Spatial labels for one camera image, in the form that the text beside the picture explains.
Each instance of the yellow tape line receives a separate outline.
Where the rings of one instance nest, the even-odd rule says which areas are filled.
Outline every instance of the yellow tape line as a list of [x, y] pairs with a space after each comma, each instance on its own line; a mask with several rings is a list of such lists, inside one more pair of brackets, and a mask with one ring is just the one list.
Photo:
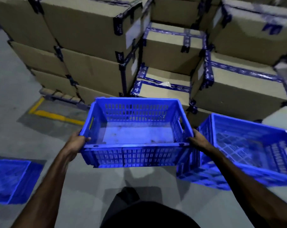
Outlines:
[[41, 103], [44, 101], [44, 98], [41, 97], [39, 101], [29, 110], [29, 114], [32, 114], [35, 112], [35, 110], [41, 105]]
[[63, 122], [69, 122], [69, 123], [73, 123], [73, 124], [77, 124], [77, 125], [81, 125], [81, 126], [83, 126], [85, 124], [85, 122], [83, 122], [83, 121], [67, 118], [65, 116], [58, 115], [58, 114], [49, 113], [49, 112], [44, 111], [44, 110], [37, 110], [37, 111], [33, 112], [33, 114], [41, 116], [41, 117], [45, 117], [45, 118], [49, 118], [49, 119], [53, 119], [53, 120], [59, 120], [59, 121], [63, 121]]

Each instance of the blue plastic crate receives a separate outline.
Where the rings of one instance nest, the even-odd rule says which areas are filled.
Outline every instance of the blue plastic crate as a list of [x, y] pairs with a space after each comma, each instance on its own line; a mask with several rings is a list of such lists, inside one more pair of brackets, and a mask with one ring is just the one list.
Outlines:
[[[224, 115], [211, 114], [199, 131], [246, 174], [264, 184], [287, 186], [287, 131]], [[189, 154], [177, 177], [230, 190], [214, 162], [202, 152]]]
[[97, 168], [173, 166], [193, 149], [182, 105], [170, 98], [96, 98], [80, 135], [92, 138], [81, 154]]
[[31, 161], [0, 160], [0, 204], [26, 203], [42, 169]]

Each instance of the concrete floor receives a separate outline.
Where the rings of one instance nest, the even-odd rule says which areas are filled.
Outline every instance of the concrete floor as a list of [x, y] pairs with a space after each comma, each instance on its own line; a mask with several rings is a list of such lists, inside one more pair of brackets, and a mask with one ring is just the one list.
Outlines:
[[[46, 160], [36, 188], [77, 125], [27, 114], [38, 101], [40, 85], [6, 43], [0, 31], [0, 156]], [[84, 119], [66, 105], [45, 103], [43, 109]], [[287, 107], [264, 123], [287, 129]], [[252, 227], [232, 192], [176, 179], [175, 167], [94, 169], [78, 155], [69, 165], [56, 227], [99, 227], [115, 194], [124, 186], [140, 197], [161, 202], [191, 216], [202, 228]], [[287, 201], [287, 187], [271, 188]], [[0, 205], [0, 228], [10, 227], [24, 205]]]

